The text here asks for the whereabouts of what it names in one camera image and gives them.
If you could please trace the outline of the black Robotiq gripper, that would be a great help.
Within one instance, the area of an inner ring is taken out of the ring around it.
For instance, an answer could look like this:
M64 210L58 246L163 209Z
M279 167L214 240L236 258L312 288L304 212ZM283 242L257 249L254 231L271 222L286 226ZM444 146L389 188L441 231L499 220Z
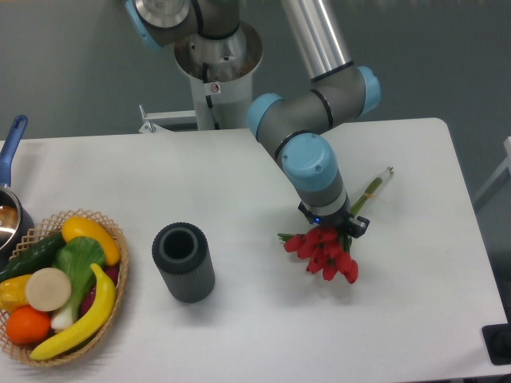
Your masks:
M301 202L298 206L300 212L303 213L307 222L317 224L322 227L336 227L354 239L358 239L365 235L370 225L370 220L362 216L354 217L350 213L350 203L345 202L339 209L331 214L316 214L311 209L307 209L306 205Z

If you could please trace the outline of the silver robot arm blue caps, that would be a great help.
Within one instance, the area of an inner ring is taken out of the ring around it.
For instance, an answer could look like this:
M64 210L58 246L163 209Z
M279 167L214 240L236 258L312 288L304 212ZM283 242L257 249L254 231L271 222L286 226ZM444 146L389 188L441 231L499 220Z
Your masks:
M252 95L263 56L236 1L128 1L128 16L150 49L172 45L190 81L201 130L247 127L300 197L310 223L358 238L368 220L353 212L324 133L375 108L378 78L353 63L328 1L285 1L283 9L311 79L293 100Z

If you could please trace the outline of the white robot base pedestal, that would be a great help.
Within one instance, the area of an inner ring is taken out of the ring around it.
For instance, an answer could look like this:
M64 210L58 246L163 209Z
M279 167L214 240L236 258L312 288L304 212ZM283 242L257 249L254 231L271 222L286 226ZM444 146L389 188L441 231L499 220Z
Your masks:
M251 73L231 81L204 82L190 77L189 82L193 109L146 113L140 105L140 133L165 130L226 130L247 126L246 116L253 99Z

